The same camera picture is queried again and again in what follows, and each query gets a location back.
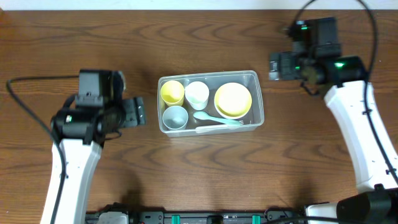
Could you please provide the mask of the grey-blue plastic cup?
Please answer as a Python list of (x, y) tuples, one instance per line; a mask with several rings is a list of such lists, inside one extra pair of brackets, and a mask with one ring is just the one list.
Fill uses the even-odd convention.
[(170, 106), (162, 115), (164, 125), (172, 131), (185, 129), (188, 119), (188, 112), (182, 106)]

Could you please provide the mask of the yellow plastic cup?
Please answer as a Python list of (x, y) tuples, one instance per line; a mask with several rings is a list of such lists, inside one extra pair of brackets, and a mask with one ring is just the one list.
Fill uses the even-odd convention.
[(184, 86), (175, 80), (165, 82), (160, 89), (160, 96), (167, 106), (182, 106), (184, 94)]

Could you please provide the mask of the yellow plastic bowl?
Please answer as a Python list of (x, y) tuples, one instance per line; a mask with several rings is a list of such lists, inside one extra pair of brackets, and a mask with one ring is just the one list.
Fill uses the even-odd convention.
[(252, 96), (244, 85), (230, 82), (217, 89), (214, 105), (224, 112), (235, 114), (251, 108)]

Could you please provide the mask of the white plastic cup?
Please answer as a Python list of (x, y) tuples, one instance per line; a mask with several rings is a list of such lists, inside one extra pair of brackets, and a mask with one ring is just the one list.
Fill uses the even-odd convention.
[(203, 82), (192, 82), (185, 88), (185, 97), (195, 110), (203, 110), (208, 104), (210, 91)]

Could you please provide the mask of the mint green plastic spoon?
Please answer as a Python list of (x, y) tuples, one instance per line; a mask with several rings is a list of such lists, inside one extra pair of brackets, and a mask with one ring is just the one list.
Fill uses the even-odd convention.
[(243, 125), (242, 121), (236, 121), (236, 120), (231, 120), (231, 119), (225, 119), (225, 118), (217, 118), (214, 116), (210, 116), (208, 113), (204, 111), (197, 111), (193, 113), (193, 117), (195, 119), (199, 120), (210, 120), (210, 121), (216, 121), (219, 123), (227, 124), (229, 126), (241, 126)]

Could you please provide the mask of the pink plastic fork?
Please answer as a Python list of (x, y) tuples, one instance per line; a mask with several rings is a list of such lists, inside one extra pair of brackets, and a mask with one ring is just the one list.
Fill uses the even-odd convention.
[(218, 129), (237, 129), (244, 124), (244, 121), (234, 121), (234, 123), (230, 124), (216, 124), (216, 125), (209, 125), (209, 126), (198, 126), (195, 128), (197, 133), (207, 133), (212, 130)]

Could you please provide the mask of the white plastic bowl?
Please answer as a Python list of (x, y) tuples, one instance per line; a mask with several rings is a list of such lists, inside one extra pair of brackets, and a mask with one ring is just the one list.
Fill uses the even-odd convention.
[(240, 119), (240, 118), (243, 118), (244, 116), (246, 116), (247, 113), (249, 112), (249, 109), (247, 109), (247, 110), (244, 110), (244, 111), (240, 111), (240, 112), (238, 112), (238, 113), (235, 113), (235, 114), (231, 114), (231, 113), (224, 112), (224, 111), (223, 111), (220, 107), (218, 107), (217, 105), (215, 106), (215, 109), (216, 109), (216, 111), (218, 112), (218, 114), (219, 114), (220, 116), (222, 116), (223, 118), (226, 118), (226, 119)]

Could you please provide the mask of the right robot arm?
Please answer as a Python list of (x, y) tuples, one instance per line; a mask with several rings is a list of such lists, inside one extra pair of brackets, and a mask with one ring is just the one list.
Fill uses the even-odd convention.
[(397, 223), (397, 153), (367, 77), (358, 56), (309, 59), (293, 52), (270, 56), (271, 80), (327, 86), (323, 99), (340, 127), (354, 167), (357, 195), (307, 206), (304, 223)]

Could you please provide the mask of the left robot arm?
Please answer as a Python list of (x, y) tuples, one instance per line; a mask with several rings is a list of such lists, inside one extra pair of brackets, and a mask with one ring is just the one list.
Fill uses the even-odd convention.
[(71, 105), (67, 98), (51, 120), (52, 172), (41, 223), (84, 223), (93, 175), (109, 134), (146, 123), (144, 100), (115, 101), (110, 108)]

